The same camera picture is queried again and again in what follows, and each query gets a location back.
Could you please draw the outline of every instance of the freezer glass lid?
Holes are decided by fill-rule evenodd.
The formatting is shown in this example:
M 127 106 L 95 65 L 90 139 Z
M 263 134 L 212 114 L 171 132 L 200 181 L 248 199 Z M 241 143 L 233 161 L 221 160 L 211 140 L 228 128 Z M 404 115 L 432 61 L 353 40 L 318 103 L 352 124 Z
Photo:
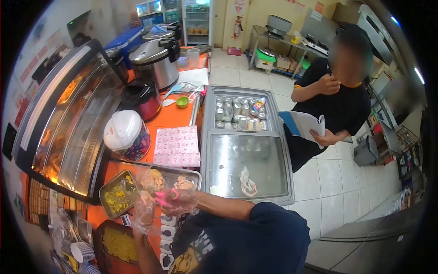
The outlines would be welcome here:
M 288 195 L 279 137 L 212 134 L 209 146 L 207 192 L 240 199 Z

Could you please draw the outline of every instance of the notebook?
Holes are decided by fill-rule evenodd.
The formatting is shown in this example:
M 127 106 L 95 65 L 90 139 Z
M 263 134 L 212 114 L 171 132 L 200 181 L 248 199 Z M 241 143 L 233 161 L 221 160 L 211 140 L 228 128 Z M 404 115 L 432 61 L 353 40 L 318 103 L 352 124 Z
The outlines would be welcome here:
M 320 136 L 325 136 L 324 115 L 316 118 L 309 113 L 299 111 L 279 111 L 278 116 L 283 119 L 293 136 L 299 136 L 315 143 L 317 142 L 310 134 L 311 129 L 316 131 Z

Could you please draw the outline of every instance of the navy t-shirt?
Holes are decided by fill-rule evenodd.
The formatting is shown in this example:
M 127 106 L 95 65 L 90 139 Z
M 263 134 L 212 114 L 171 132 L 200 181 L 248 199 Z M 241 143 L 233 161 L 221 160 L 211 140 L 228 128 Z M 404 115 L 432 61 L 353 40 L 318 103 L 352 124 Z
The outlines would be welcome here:
M 171 245 L 169 274 L 300 273 L 310 244 L 306 220 L 274 203 L 256 204 L 248 221 L 201 211 Z

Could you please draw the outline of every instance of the hand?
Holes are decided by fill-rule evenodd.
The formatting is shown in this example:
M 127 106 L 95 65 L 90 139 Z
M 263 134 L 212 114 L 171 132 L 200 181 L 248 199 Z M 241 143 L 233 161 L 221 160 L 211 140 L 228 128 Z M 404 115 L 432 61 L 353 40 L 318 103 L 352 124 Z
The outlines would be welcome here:
M 325 95 L 338 93 L 340 84 L 333 75 L 325 74 L 318 80 L 318 92 Z
M 325 129 L 325 136 L 320 136 L 316 131 L 310 130 L 310 134 L 315 139 L 315 141 L 321 146 L 334 145 L 338 141 L 336 135 L 334 135 L 330 130 Z

